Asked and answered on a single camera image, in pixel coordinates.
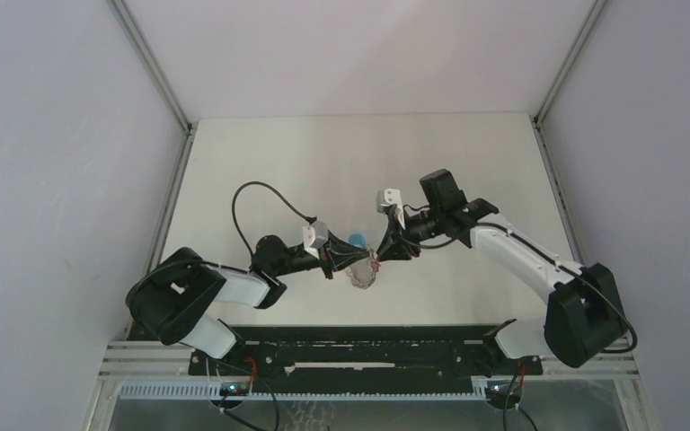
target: metal frame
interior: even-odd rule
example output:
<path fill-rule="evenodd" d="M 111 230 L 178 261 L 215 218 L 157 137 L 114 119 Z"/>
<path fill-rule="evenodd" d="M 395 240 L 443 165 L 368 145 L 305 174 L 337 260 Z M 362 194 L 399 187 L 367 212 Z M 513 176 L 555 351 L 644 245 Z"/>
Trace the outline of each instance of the metal frame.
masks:
<path fill-rule="evenodd" d="M 575 40 L 572 42 L 567 56 L 565 56 L 564 60 L 562 61 L 559 71 L 554 77 L 552 85 L 549 87 L 549 91 L 546 92 L 544 101 L 541 102 L 541 106 L 538 108 L 538 112 L 534 116 L 535 125 L 538 128 L 541 128 L 541 126 L 544 124 L 544 121 L 548 117 L 549 111 L 552 109 L 560 89 L 567 81 L 570 72 L 572 72 L 572 68 L 575 66 L 580 54 L 586 47 L 588 37 L 594 32 L 602 13 L 605 11 L 610 1 L 611 0 L 594 0 L 594 4 L 591 5 L 591 9 L 588 11 L 583 23 L 580 25 L 580 30 L 575 36 Z"/>
<path fill-rule="evenodd" d="M 579 261 L 585 260 L 586 256 L 583 252 L 585 249 L 580 244 L 575 223 L 562 191 L 559 173 L 553 165 L 553 158 L 543 133 L 543 124 L 548 118 L 560 89 L 567 81 L 579 55 L 585 48 L 588 37 L 596 28 L 599 18 L 609 3 L 610 0 L 595 0 L 537 114 L 533 117 L 535 139 L 538 142 L 549 182 L 552 185 L 560 218 L 567 231 L 572 254 Z M 157 264 L 163 254 L 165 239 L 186 172 L 196 128 L 188 121 L 125 0 L 108 0 L 108 4 L 128 35 L 131 45 L 137 52 L 150 78 L 163 96 L 165 104 L 184 131 L 181 150 L 173 169 L 164 208 L 147 255 L 146 270 L 149 270 Z M 627 346 L 627 341 L 620 340 L 614 345 L 614 347 L 621 346 Z M 213 386 L 212 382 L 203 376 L 188 375 L 191 353 L 192 350 L 189 347 L 166 347 L 157 341 L 111 342 L 93 389 L 91 403 L 86 412 L 84 429 L 99 431 L 109 429 L 112 412 L 118 398 L 191 400 L 196 397 L 204 400 L 206 397 L 215 397 L 218 385 Z M 528 379 L 541 381 L 584 379 L 614 381 L 628 429 L 657 431 L 649 400 L 641 385 L 632 354 L 599 355 L 578 370 L 569 368 L 555 358 L 544 358 L 542 365 L 544 367 L 543 375 L 531 375 L 528 376 Z M 488 381 L 506 381 L 509 378 L 509 375 L 496 375 L 490 379 L 474 377 L 470 382 L 470 392 L 467 393 L 451 393 L 439 396 L 437 394 L 417 394 L 411 397 L 390 396 L 379 397 L 378 399 L 482 400 L 484 399 L 482 390 Z M 246 377 L 222 376 L 222 380 L 224 382 L 242 382 L 246 380 Z M 267 396 L 261 394 L 251 396 L 253 399 L 265 399 L 265 397 Z M 306 397 L 297 394 L 279 394 L 279 398 L 281 400 L 302 400 Z M 360 394 L 347 394 L 330 398 L 333 400 L 376 399 L 374 396 Z"/>
<path fill-rule="evenodd" d="M 131 46 L 136 51 L 142 65 L 144 65 L 146 72 L 149 74 L 149 78 L 152 79 L 152 83 L 157 87 L 157 91 L 160 95 L 163 96 L 165 105 L 167 105 L 168 109 L 173 114 L 181 130 L 183 130 L 184 133 L 188 133 L 191 130 L 191 123 L 186 117 L 186 113 L 181 107 L 178 98 L 176 98 L 170 83 L 168 83 L 163 69 L 160 67 L 160 64 L 157 63 L 152 49 L 149 48 L 149 44 L 144 38 L 144 33 L 142 33 L 141 29 L 138 27 L 130 8 L 125 0 L 107 0 L 107 3 L 110 5 L 115 18 L 118 19 L 120 27 L 126 32 Z"/>

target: black joint housing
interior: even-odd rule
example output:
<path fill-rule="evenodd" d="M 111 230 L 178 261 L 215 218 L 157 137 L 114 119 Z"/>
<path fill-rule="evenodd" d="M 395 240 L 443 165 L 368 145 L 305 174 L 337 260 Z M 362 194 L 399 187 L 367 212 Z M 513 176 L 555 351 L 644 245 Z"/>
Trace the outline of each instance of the black joint housing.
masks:
<path fill-rule="evenodd" d="M 262 278 L 267 285 L 269 285 L 269 292 L 266 294 L 266 297 L 264 297 L 261 303 L 259 303 L 255 307 L 259 310 L 265 310 L 271 307 L 273 304 L 275 304 L 279 300 L 279 298 L 287 291 L 287 285 L 280 282 L 275 277 L 269 277 L 268 275 L 262 272 L 255 272 L 255 274 Z"/>
<path fill-rule="evenodd" d="M 444 214 L 466 205 L 464 192 L 458 188 L 454 175 L 447 169 L 425 175 L 419 184 L 429 203 L 430 212 Z"/>
<path fill-rule="evenodd" d="M 319 260 L 303 250 L 303 244 L 288 247 L 276 235 L 267 235 L 258 241 L 252 255 L 252 269 L 270 277 L 319 268 Z"/>
<path fill-rule="evenodd" d="M 581 278 L 591 283 L 619 312 L 623 311 L 612 272 L 597 263 L 584 268 Z M 549 295 L 544 335 L 564 364 L 573 368 L 601 353 L 628 330 L 621 317 L 577 278 L 559 284 Z"/>
<path fill-rule="evenodd" d="M 166 346 L 181 341 L 194 329 L 226 283 L 217 271 L 200 265 L 201 260 L 190 248 L 178 249 L 126 296 L 133 319 Z M 172 268 L 158 271 L 168 265 Z M 183 292 L 174 290 L 172 284 L 182 287 Z"/>
<path fill-rule="evenodd" d="M 504 321 L 501 325 L 488 331 L 482 336 L 482 354 L 480 357 L 480 365 L 483 370 L 483 374 L 486 377 L 492 377 L 493 372 L 498 370 L 502 364 L 507 362 L 504 352 L 499 348 L 499 344 L 496 342 L 496 336 L 501 330 L 508 327 L 511 323 L 517 319 L 509 319 Z"/>

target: blue object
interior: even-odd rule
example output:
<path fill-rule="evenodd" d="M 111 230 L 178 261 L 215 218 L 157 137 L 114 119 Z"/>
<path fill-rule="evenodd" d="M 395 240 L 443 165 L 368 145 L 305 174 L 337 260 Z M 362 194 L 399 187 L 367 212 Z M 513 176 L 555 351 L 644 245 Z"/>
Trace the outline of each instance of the blue object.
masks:
<path fill-rule="evenodd" d="M 367 238 L 360 233 L 354 233 L 351 236 L 349 236 L 348 242 L 350 243 L 350 245 L 355 245 L 362 249 L 365 249 L 367 247 Z"/>

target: black cable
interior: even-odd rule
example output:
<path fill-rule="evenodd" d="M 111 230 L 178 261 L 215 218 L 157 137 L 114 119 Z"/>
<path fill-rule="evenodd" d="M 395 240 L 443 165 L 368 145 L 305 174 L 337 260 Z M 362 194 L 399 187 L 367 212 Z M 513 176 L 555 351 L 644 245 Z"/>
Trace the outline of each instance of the black cable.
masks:
<path fill-rule="evenodd" d="M 244 237 L 244 234 L 242 233 L 242 229 L 239 228 L 239 222 L 236 221 L 236 199 L 239 197 L 239 192 L 244 190 L 247 187 L 250 186 L 262 186 L 265 187 L 266 189 L 271 190 L 276 194 L 276 196 L 281 199 L 284 204 L 292 210 L 293 213 L 295 213 L 297 216 L 302 218 L 303 220 L 307 221 L 307 223 L 313 223 L 316 221 L 316 217 L 309 217 L 307 215 L 304 215 L 300 211 L 297 210 L 292 204 L 289 203 L 289 201 L 282 196 L 281 193 L 279 193 L 278 190 L 274 189 L 271 185 L 266 184 L 265 182 L 262 181 L 250 181 L 250 182 L 245 182 L 243 185 L 239 186 L 239 189 L 234 192 L 234 197 L 231 199 L 231 218 L 234 220 L 234 227 L 236 228 L 236 232 L 239 233 L 239 237 L 242 238 L 242 242 L 244 242 L 244 246 L 247 247 L 247 251 L 250 252 L 250 257 L 252 257 L 252 247 L 250 247 L 250 243 L 247 242 L 247 238 Z"/>
<path fill-rule="evenodd" d="M 515 370 L 514 375 L 512 376 L 511 382 L 509 382 L 509 387 L 507 388 L 507 398 L 504 399 L 504 414 L 501 417 L 501 420 L 504 423 L 504 431 L 509 431 L 509 427 L 507 426 L 507 410 L 509 410 L 509 396 L 512 393 L 512 390 L 514 389 L 514 382 L 517 381 L 517 378 L 520 376 L 520 373 L 522 372 L 522 368 L 525 366 L 525 360 L 523 359 L 522 362 L 517 365 L 517 370 Z"/>
<path fill-rule="evenodd" d="M 530 422 L 530 425 L 533 426 L 533 431 L 538 431 L 538 427 L 535 426 L 535 421 L 533 420 L 533 418 L 530 417 L 530 415 L 527 414 L 525 409 L 520 407 L 518 408 L 518 410 L 520 413 L 522 413 L 522 416 L 524 416 L 525 419 L 527 419 L 527 421 Z"/>
<path fill-rule="evenodd" d="M 274 403 L 274 411 L 276 412 L 276 424 L 274 425 L 273 431 L 279 431 L 279 422 L 281 421 L 281 415 L 279 414 L 279 400 L 276 399 L 276 394 L 270 388 L 270 386 L 267 383 L 265 383 L 260 377 L 258 377 L 258 375 L 256 373 L 253 373 L 252 371 L 243 370 L 242 368 L 240 368 L 238 366 L 233 366 L 233 365 L 227 364 L 226 362 L 223 362 L 223 361 L 216 361 L 216 362 L 221 364 L 222 366 L 231 368 L 235 371 L 239 371 L 240 373 L 247 374 L 247 375 L 251 376 L 255 380 L 255 382 L 260 382 L 263 386 L 266 387 L 266 389 L 269 390 L 269 394 L 270 394 L 271 399 L 273 400 L 273 403 Z M 255 425 L 251 424 L 250 422 L 247 422 L 246 420 L 239 418 L 234 413 L 232 413 L 226 409 L 223 410 L 223 414 L 225 414 L 228 417 L 230 417 L 231 419 L 239 422 L 240 424 L 244 425 L 245 427 L 248 427 L 250 429 L 254 429 L 255 431 L 265 431 L 263 428 L 257 427 Z"/>
<path fill-rule="evenodd" d="M 418 212 L 420 212 L 422 209 L 429 209 L 429 204 L 427 204 L 427 205 L 422 205 L 421 207 L 418 207 L 418 208 L 412 207 L 412 206 L 409 205 L 409 204 L 403 205 L 403 211 L 405 211 L 406 208 L 409 208 L 411 211 L 413 211 L 413 212 L 415 212 L 415 213 L 418 213 Z"/>
<path fill-rule="evenodd" d="M 350 253 L 340 253 L 340 252 L 334 251 L 332 249 L 329 249 L 329 253 L 331 253 L 335 256 L 360 256 L 361 254 L 363 254 L 362 251 L 351 251 Z"/>
<path fill-rule="evenodd" d="M 446 242 L 441 242 L 440 244 L 431 244 L 431 245 L 419 244 L 418 242 L 409 241 L 403 237 L 401 237 L 401 240 L 403 242 L 411 245 L 412 247 L 417 247 L 417 248 L 424 249 L 424 250 L 437 250 L 437 249 L 442 249 L 443 247 L 446 247 L 447 245 L 451 245 L 454 241 L 456 241 L 456 238 L 451 238 L 450 240 L 448 240 Z"/>
<path fill-rule="evenodd" d="M 602 350 L 602 353 L 613 354 L 613 355 L 620 355 L 620 354 L 622 354 L 622 353 L 633 352 L 633 350 L 636 348 L 636 346 L 639 345 L 639 337 L 636 335 L 636 329 L 635 329 L 635 328 L 633 327 L 633 325 L 628 321 L 628 319 L 625 317 L 625 315 L 622 314 L 622 313 L 620 312 L 620 310 L 618 310 L 617 307 L 615 307 L 615 305 L 614 305 L 613 303 L 611 303 L 610 300 L 607 299 L 607 297 L 604 296 L 604 294 L 602 294 L 602 293 L 599 291 L 599 289 L 597 289 L 594 285 L 592 285 L 591 283 L 589 283 L 589 281 L 588 281 L 587 279 L 585 279 L 585 278 L 579 276 L 579 275 L 576 274 L 575 272 L 569 270 L 568 268 L 565 268 L 565 267 L 562 266 L 562 265 L 560 265 L 560 268 L 561 268 L 564 272 L 566 272 L 566 273 L 570 274 L 571 276 L 573 276 L 573 277 L 577 278 L 578 280 L 580 280 L 581 283 L 583 283 L 584 285 L 588 286 L 591 290 L 594 291 L 595 294 L 597 294 L 600 298 L 602 298 L 602 300 L 603 300 L 605 303 L 607 303 L 607 305 L 609 305 L 609 307 L 612 309 L 612 311 L 615 312 L 615 314 L 617 314 L 618 316 L 620 316 L 620 319 L 623 320 L 623 323 L 625 323 L 625 326 L 628 327 L 628 332 L 631 333 L 631 345 L 630 345 L 630 346 L 628 346 L 628 347 L 623 347 L 623 348 L 618 348 L 618 349 L 604 349 L 604 350 Z"/>
<path fill-rule="evenodd" d="M 637 335 L 636 335 L 636 329 L 633 327 L 633 325 L 632 325 L 632 324 L 628 321 L 628 319 L 625 317 L 625 314 L 621 313 L 620 310 L 618 310 L 617 307 L 615 307 L 615 305 L 614 305 L 609 299 L 607 299 L 607 297 L 604 296 L 604 294 L 602 294 L 602 292 L 601 292 L 596 286 L 594 286 L 592 283 L 590 283 L 586 278 L 581 277 L 581 276 L 578 275 L 575 271 L 572 271 L 571 269 L 566 268 L 566 267 L 564 267 L 563 265 L 557 265 L 556 260 L 554 260 L 553 258 L 551 258 L 551 257 L 550 257 L 549 255 L 547 255 L 546 253 L 544 253 L 544 252 L 543 252 L 542 250 L 540 250 L 538 247 L 535 247 L 533 244 L 531 244 L 530 242 L 528 242 L 525 238 L 523 238 L 523 237 L 517 235 L 516 233 L 509 233 L 509 231 L 508 231 L 504 226 L 501 226 L 500 224 L 495 224 L 495 223 L 479 223 L 479 224 L 477 224 L 477 225 L 478 225 L 478 226 L 483 226 L 483 227 L 492 227 L 492 228 L 494 228 L 494 229 L 498 229 L 498 230 L 500 230 L 500 231 L 502 231 L 502 232 L 504 232 L 504 233 L 509 234 L 512 238 L 514 238 L 514 239 L 516 239 L 517 241 L 521 242 L 521 243 L 522 243 L 523 245 L 525 245 L 528 249 L 532 250 L 535 254 L 537 254 L 538 256 L 540 256 L 541 259 L 545 260 L 545 261 L 548 262 L 550 265 L 554 266 L 555 268 L 558 268 L 559 270 L 562 270 L 562 271 L 564 271 L 564 272 L 570 274 L 571 276 L 573 276 L 574 278 L 576 278 L 577 280 L 579 280 L 580 283 L 582 283 L 583 285 L 585 285 L 585 286 L 587 286 L 588 288 L 590 288 L 595 294 L 597 294 L 597 295 L 599 296 L 599 298 L 602 299 L 602 301 L 604 301 L 607 305 L 609 305 L 609 307 L 612 309 L 612 311 L 615 312 L 615 314 L 617 314 L 617 316 L 620 317 L 620 320 L 623 321 L 623 323 L 625 324 L 625 326 L 628 327 L 628 332 L 631 333 L 631 345 L 628 346 L 628 347 L 623 347 L 623 348 L 618 348 L 618 349 L 609 349 L 609 350 L 608 350 L 608 349 L 604 349 L 604 350 L 602 350 L 602 353 L 615 354 L 615 355 L 619 355 L 619 354 L 622 354 L 622 353 L 629 353 L 629 352 L 632 352 L 632 351 L 636 348 L 636 346 L 639 345 L 639 338 L 638 338 Z"/>

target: gray corner edge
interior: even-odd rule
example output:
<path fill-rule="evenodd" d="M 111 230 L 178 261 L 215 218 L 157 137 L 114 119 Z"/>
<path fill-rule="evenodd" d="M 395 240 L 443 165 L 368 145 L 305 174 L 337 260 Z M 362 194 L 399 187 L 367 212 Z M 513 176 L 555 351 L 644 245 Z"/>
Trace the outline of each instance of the gray corner edge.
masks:
<path fill-rule="evenodd" d="M 571 212 L 564 195 L 564 190 L 562 189 L 560 175 L 557 168 L 554 166 L 552 153 L 548 144 L 546 143 L 544 131 L 535 123 L 535 119 L 531 119 L 531 123 L 533 125 L 535 141 L 538 143 L 538 150 L 541 152 L 541 159 L 544 161 L 546 175 L 549 177 L 549 185 L 552 186 L 552 193 L 554 194 L 554 200 L 557 204 L 557 210 L 559 210 L 560 213 L 562 225 L 564 226 L 564 232 L 567 234 L 567 243 L 570 245 L 572 257 L 578 262 L 585 263 L 585 250 L 581 246 L 578 230 L 576 228 L 575 221 L 571 216 Z"/>
<path fill-rule="evenodd" d="M 81 427 L 83 431 L 109 431 L 123 384 L 123 381 L 96 381 Z"/>
<path fill-rule="evenodd" d="M 191 123 L 186 116 L 186 112 L 181 107 L 173 88 L 168 82 L 168 78 L 157 62 L 155 54 L 146 42 L 144 33 L 138 26 L 128 4 L 125 0 L 107 0 L 107 3 L 110 6 L 112 14 L 115 15 L 115 18 L 118 20 L 120 27 L 125 31 L 126 36 L 128 36 L 131 47 L 136 51 L 138 59 L 141 60 L 141 64 L 152 80 L 152 84 L 155 85 L 157 91 L 163 97 L 163 101 L 173 115 L 173 118 L 184 133 L 189 133 Z"/>
<path fill-rule="evenodd" d="M 629 431 L 658 431 L 654 412 L 641 381 L 615 380 L 615 391 Z"/>
<path fill-rule="evenodd" d="M 183 176 L 186 174 L 186 165 L 189 162 L 189 155 L 191 154 L 191 147 L 194 145 L 194 136 L 197 135 L 197 128 L 191 128 L 189 133 L 184 133 L 181 138 L 181 147 L 176 157 L 175 165 L 171 173 L 171 179 L 168 183 L 168 189 L 165 193 L 163 208 L 160 210 L 160 217 L 157 220 L 155 231 L 153 233 L 152 241 L 149 246 L 149 251 L 146 254 L 146 263 L 142 271 L 142 276 L 156 267 L 163 257 L 165 248 L 165 241 L 168 238 L 168 230 L 171 227 L 173 220 L 173 213 L 176 208 L 176 201 L 178 201 L 179 193 L 181 192 L 181 184 L 183 183 Z M 122 339 L 127 339 L 131 330 L 133 320 L 128 318 L 128 323 L 123 330 Z"/>
<path fill-rule="evenodd" d="M 538 127 L 541 127 L 546 121 L 546 118 L 549 116 L 549 112 L 556 102 L 560 90 L 567 82 L 567 79 L 570 76 L 572 69 L 578 62 L 580 55 L 586 49 L 588 39 L 590 38 L 591 34 L 594 33 L 594 30 L 596 29 L 599 20 L 603 16 L 606 7 L 611 2 L 612 0 L 594 0 L 594 3 L 588 10 L 586 18 L 580 25 L 578 34 L 575 35 L 575 39 L 573 40 L 567 55 L 563 59 L 562 64 L 557 71 L 557 75 L 554 77 L 548 92 L 546 92 L 546 95 L 544 96 L 544 100 L 541 102 L 541 105 L 538 108 L 538 112 L 534 115 L 535 123 Z"/>

